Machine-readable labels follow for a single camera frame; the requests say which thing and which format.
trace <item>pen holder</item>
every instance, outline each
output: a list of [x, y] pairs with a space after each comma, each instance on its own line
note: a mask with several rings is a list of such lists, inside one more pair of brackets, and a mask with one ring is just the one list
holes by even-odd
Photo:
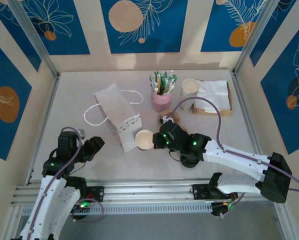
[[172, 93], [167, 95], [157, 95], [153, 91], [151, 92], [151, 107], [157, 113], [165, 111], [170, 108], [172, 99]]

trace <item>white rope handle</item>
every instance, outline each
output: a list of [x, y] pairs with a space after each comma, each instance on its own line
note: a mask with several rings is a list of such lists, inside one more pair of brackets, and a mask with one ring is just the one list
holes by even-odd
[[121, 92], [124, 92], [124, 91], [126, 91], [126, 92], [132, 92], [132, 93], [137, 93], [141, 97], [141, 101], [140, 102], [130, 102], [129, 104], [141, 104], [143, 102], [144, 98], [143, 98], [142, 94], [140, 94], [138, 91], [134, 91], [134, 90], [121, 90]]
[[86, 120], [86, 113], [89, 111], [89, 110], [91, 110], [92, 108], [94, 108], [94, 107], [96, 107], [96, 106], [98, 106], [98, 105], [100, 105], [99, 103], [98, 104], [95, 104], [95, 105], [93, 105], [93, 106], [90, 106], [85, 112], [84, 112], [84, 120], [85, 120], [85, 122], [87, 122], [89, 125], [92, 125], [92, 126], [99, 126], [99, 125], [102, 125], [103, 123], [105, 123], [105, 121], [107, 120], [107, 119], [109, 119], [109, 117], [107, 116], [101, 123], [99, 123], [99, 124], [93, 124], [93, 123], [90, 123], [89, 121], [87, 121]]

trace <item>white table surface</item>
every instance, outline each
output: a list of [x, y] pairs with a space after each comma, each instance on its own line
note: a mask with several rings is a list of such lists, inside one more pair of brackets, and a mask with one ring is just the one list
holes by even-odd
[[[177, 70], [176, 87], [172, 94], [171, 108], [180, 100], [181, 83], [185, 79], [193, 78], [206, 81], [227, 80], [232, 97], [232, 114], [222, 117], [220, 140], [223, 144], [252, 152], [253, 147], [246, 129], [239, 101], [233, 86], [229, 70]], [[143, 129], [159, 131], [157, 113], [151, 107], [151, 91], [149, 76], [153, 71], [109, 71], [109, 72], [64, 72], [61, 74], [55, 99], [47, 120], [46, 129], [34, 162], [32, 181], [42, 178], [43, 163], [50, 152], [57, 147], [61, 129], [71, 126], [84, 129], [86, 139], [93, 136], [102, 137], [105, 142], [103, 148], [94, 159], [73, 176], [84, 177], [87, 180], [154, 180], [154, 179], [192, 179], [210, 178], [215, 172], [234, 174], [236, 171], [209, 162], [200, 162], [194, 168], [186, 168], [181, 163], [172, 160], [168, 149], [150, 149], [141, 151], [135, 148], [124, 153], [116, 141], [108, 123], [91, 126], [83, 119], [83, 113], [90, 106], [96, 104], [94, 93], [105, 89], [112, 83], [117, 83], [122, 90], [140, 92], [143, 103], [132, 105], [140, 114]], [[138, 102], [140, 96], [131, 92], [124, 92], [126, 99]], [[218, 126], [217, 116], [192, 114], [192, 111], [177, 110], [181, 124], [190, 133], [200, 133], [216, 138]], [[93, 108], [86, 114], [87, 119], [99, 123], [104, 118], [98, 109]], [[77, 163], [75, 169], [82, 166]]]

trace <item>paper cup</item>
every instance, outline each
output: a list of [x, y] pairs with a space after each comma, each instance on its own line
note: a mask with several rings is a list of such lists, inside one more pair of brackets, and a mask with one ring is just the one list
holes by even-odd
[[181, 92], [186, 95], [197, 94], [200, 90], [200, 85], [195, 79], [186, 79], [181, 84]]
[[141, 130], [135, 136], [135, 142], [139, 149], [148, 150], [151, 149], [153, 144], [153, 133], [149, 130]]
[[182, 109], [184, 111], [188, 111], [191, 109], [193, 103], [194, 103], [193, 100], [188, 100], [188, 101], [183, 102], [179, 107], [180, 107], [180, 109]]
[[180, 93], [180, 97], [183, 98], [183, 99], [188, 99], [188, 98], [192, 98], [192, 97], [196, 97], [197, 95], [194, 95], [194, 96], [187, 96], [187, 95], [184, 95], [183, 93]]

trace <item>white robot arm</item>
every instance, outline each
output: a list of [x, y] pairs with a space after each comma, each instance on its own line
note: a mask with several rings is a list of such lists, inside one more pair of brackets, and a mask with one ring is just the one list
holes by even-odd
[[[104, 142], [100, 137], [87, 140], [75, 161], [53, 180], [55, 174], [69, 162], [77, 150], [76, 138], [75, 132], [61, 132], [57, 149], [51, 152], [43, 165], [43, 178], [33, 211], [19, 238], [14, 240], [58, 240], [71, 210], [82, 197], [86, 197], [85, 179], [69, 175], [75, 163], [92, 160], [102, 148]], [[214, 173], [207, 190], [209, 196], [214, 196], [213, 199], [222, 199], [224, 195], [240, 192], [261, 194], [277, 203], [286, 201], [291, 179], [261, 164], [272, 164], [292, 174], [286, 161], [278, 153], [268, 157], [225, 145], [220, 147], [217, 141], [208, 136], [197, 133], [188, 135], [180, 126], [168, 119], [159, 132], [153, 135], [153, 143], [155, 149], [168, 148], [170, 151], [180, 152], [180, 161], [187, 168], [193, 168], [200, 161], [206, 161], [242, 172], [241, 175]]]
[[70, 176], [70, 173], [75, 163], [91, 161], [105, 143], [94, 136], [78, 148], [77, 137], [73, 131], [60, 133], [57, 148], [43, 165], [38, 197], [17, 240], [58, 240], [73, 207], [81, 198], [86, 198], [85, 178]]
[[188, 134], [168, 118], [161, 123], [159, 132], [153, 135], [154, 148], [179, 152], [183, 166], [194, 168], [200, 161], [206, 161], [242, 172], [235, 176], [214, 174], [212, 184], [223, 194], [256, 193], [270, 201], [285, 203], [291, 178], [280, 171], [289, 175], [292, 172], [282, 155], [275, 152], [272, 156], [244, 152], [222, 145], [209, 136]]

